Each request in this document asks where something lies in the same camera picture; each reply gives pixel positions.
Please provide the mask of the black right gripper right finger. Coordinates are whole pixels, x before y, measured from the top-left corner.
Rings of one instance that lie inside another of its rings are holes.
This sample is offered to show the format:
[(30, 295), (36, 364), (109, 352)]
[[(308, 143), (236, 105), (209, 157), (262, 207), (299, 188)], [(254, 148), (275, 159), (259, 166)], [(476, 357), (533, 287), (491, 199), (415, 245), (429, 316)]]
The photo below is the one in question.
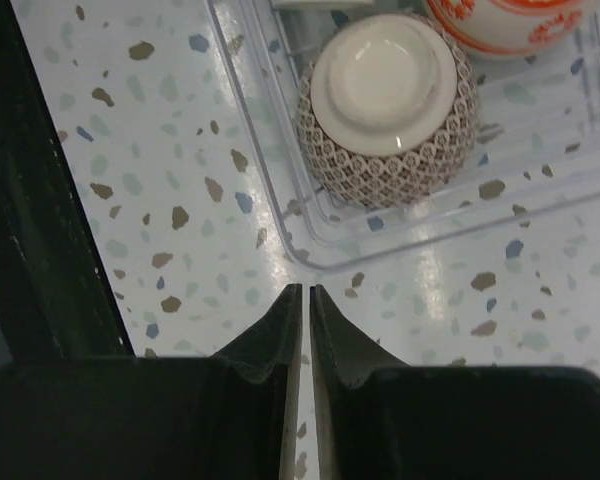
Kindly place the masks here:
[(600, 378), (572, 366), (411, 366), (310, 290), (325, 479), (600, 479)]

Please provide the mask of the white wire dish rack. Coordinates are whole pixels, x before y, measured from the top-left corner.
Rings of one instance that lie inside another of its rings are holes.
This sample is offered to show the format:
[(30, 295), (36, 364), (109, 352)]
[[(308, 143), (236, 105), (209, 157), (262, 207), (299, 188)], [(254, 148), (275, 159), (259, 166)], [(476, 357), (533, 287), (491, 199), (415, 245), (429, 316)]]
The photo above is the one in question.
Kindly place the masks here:
[(426, 140), (393, 155), (339, 146), (316, 119), (317, 61), (337, 33), (419, 1), (349, 11), (210, 1), (221, 61), (293, 262), (336, 272), (600, 198), (600, 5), (557, 47), (519, 60), (434, 57), (456, 98)]

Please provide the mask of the orange floral pattern bowl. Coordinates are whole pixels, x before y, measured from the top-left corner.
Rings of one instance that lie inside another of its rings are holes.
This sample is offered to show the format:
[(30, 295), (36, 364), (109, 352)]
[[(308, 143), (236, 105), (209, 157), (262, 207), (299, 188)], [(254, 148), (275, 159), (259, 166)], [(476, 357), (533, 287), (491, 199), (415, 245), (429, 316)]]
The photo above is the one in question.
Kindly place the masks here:
[(427, 15), (466, 51), (494, 60), (556, 46), (600, 6), (587, 0), (426, 0)]

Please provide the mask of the brown lattice pattern bowl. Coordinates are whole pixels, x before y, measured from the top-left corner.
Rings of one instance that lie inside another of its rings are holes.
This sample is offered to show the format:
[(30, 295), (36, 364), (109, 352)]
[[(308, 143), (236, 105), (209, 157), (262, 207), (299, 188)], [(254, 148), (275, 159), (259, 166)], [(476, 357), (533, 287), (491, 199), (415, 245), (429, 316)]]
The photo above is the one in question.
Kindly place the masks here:
[(381, 209), (446, 185), (473, 150), (480, 100), (472, 65), (437, 23), (399, 11), (351, 22), (298, 82), (304, 163), (338, 200)]

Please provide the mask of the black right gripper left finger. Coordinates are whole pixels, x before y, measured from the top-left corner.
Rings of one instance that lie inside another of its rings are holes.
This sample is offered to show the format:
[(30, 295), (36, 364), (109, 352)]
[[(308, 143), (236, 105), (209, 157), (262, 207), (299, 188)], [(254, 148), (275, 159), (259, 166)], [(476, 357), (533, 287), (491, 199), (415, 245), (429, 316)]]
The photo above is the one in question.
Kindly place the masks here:
[(208, 357), (0, 368), (0, 479), (290, 479), (302, 288)]

